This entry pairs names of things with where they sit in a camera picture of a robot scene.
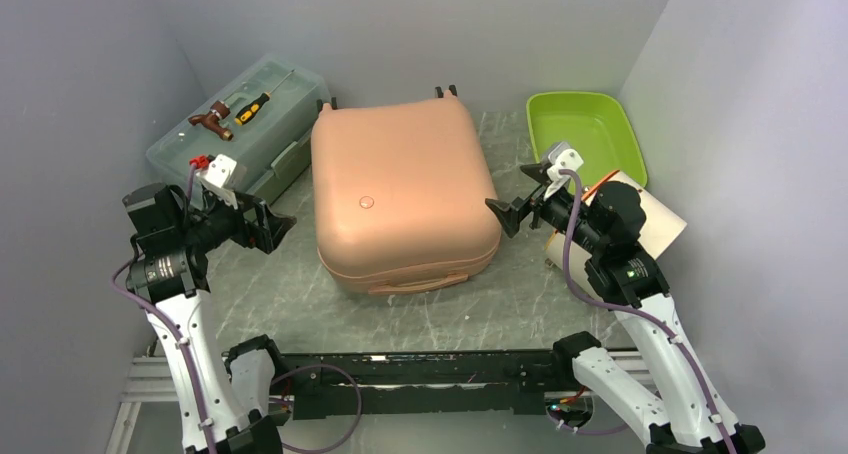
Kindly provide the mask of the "pink hard-shell suitcase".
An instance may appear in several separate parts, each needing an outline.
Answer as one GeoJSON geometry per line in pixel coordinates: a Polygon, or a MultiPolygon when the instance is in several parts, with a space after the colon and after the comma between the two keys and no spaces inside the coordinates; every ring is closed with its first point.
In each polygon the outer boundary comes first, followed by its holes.
{"type": "Polygon", "coordinates": [[[418,102],[319,105],[311,135],[317,252],[343,289],[369,295],[466,282],[495,256],[496,195],[454,87],[418,102]]]}

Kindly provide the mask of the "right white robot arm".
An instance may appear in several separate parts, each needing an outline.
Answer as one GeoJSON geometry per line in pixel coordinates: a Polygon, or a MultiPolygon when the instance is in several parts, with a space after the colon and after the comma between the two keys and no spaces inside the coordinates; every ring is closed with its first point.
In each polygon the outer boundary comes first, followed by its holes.
{"type": "Polygon", "coordinates": [[[551,375],[557,385],[579,385],[598,395],[640,439],[647,453],[760,453],[764,435],[742,423],[708,379],[684,332],[670,287],[640,242],[649,219],[642,192],[616,180],[597,185],[591,202],[580,197],[573,169],[549,162],[525,164],[537,182],[527,197],[487,207],[508,237],[524,219],[545,222],[564,236],[562,271],[572,295],[611,311],[652,376],[649,390],[619,370],[599,340],[582,332],[554,344],[551,375]],[[564,184],[576,183],[569,193],[564,184]]]}

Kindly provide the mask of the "translucent plastic toolbox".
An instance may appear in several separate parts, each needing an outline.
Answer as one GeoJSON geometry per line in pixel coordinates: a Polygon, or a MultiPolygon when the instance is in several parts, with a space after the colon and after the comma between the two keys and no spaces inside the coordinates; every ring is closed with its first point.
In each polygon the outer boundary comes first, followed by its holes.
{"type": "Polygon", "coordinates": [[[275,55],[266,54],[190,114],[205,114],[211,104],[222,101],[230,115],[222,122],[234,137],[221,140],[187,119],[173,127],[146,152],[146,158],[162,181],[186,185],[188,161],[196,156],[224,154],[238,164],[234,189],[274,202],[310,165],[312,127],[319,107],[331,99],[323,77],[275,55]],[[239,126],[236,114],[264,91],[282,84],[252,122],[239,126]]]}

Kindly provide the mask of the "green plastic tray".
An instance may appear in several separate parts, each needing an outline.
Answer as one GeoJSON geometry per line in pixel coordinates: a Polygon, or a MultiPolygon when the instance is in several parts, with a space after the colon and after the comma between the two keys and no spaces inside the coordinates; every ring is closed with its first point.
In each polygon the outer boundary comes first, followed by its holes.
{"type": "Polygon", "coordinates": [[[585,187],[614,170],[640,186],[648,184],[637,137],[615,98],[587,91],[538,93],[526,102],[526,118],[534,157],[559,141],[568,142],[584,160],[579,175],[585,187]]]}

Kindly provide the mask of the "yellow black screwdriver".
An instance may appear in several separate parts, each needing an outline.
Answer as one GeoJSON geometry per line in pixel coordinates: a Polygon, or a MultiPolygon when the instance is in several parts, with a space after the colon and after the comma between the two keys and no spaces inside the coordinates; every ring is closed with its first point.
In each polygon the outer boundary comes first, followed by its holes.
{"type": "Polygon", "coordinates": [[[259,96],[250,101],[246,106],[244,106],[235,116],[234,121],[239,126],[244,126],[253,121],[253,119],[257,116],[258,112],[263,108],[265,104],[267,104],[271,95],[282,86],[290,77],[293,76],[295,70],[291,70],[287,73],[273,88],[269,91],[262,92],[259,96]]]}

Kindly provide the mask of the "brown brass faucet valve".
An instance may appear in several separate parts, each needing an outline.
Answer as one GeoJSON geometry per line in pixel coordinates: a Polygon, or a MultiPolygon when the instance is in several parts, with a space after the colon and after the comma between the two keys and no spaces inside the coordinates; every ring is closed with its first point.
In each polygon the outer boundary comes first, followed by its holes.
{"type": "Polygon", "coordinates": [[[213,132],[221,140],[230,142],[233,140],[232,131],[224,127],[222,122],[230,115],[231,111],[228,105],[222,101],[215,101],[211,104],[209,110],[205,114],[196,114],[187,119],[191,126],[201,125],[205,129],[213,132]]]}

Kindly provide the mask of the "cream appliance with orange rim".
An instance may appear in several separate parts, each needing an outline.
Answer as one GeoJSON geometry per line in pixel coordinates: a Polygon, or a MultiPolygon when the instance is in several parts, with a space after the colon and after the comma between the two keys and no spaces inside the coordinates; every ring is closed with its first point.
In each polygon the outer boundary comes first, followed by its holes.
{"type": "MultiPolygon", "coordinates": [[[[640,207],[646,215],[646,221],[639,231],[638,241],[651,257],[658,259],[683,232],[687,223],[650,194],[644,186],[620,170],[611,171],[591,188],[585,187],[582,200],[590,205],[600,188],[608,182],[627,184],[637,191],[640,207]]],[[[590,253],[579,247],[576,241],[570,244],[569,271],[572,278],[589,296],[600,300],[600,296],[590,285],[585,272],[584,264],[589,258],[590,253]]]]}

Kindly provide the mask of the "aluminium frame profile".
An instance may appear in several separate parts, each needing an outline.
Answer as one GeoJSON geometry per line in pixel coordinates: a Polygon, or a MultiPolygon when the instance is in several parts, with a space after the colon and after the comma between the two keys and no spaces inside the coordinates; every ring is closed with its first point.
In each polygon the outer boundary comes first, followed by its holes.
{"type": "Polygon", "coordinates": [[[175,387],[166,358],[134,358],[120,395],[117,415],[105,452],[119,454],[129,451],[144,404],[176,401],[175,387]]]}

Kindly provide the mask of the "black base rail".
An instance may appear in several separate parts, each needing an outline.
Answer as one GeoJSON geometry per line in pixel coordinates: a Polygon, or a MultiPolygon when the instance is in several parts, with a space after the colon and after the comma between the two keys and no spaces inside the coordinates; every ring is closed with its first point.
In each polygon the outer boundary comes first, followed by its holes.
{"type": "Polygon", "coordinates": [[[271,356],[270,392],[296,420],[506,411],[582,427],[595,405],[544,349],[271,356]]]}

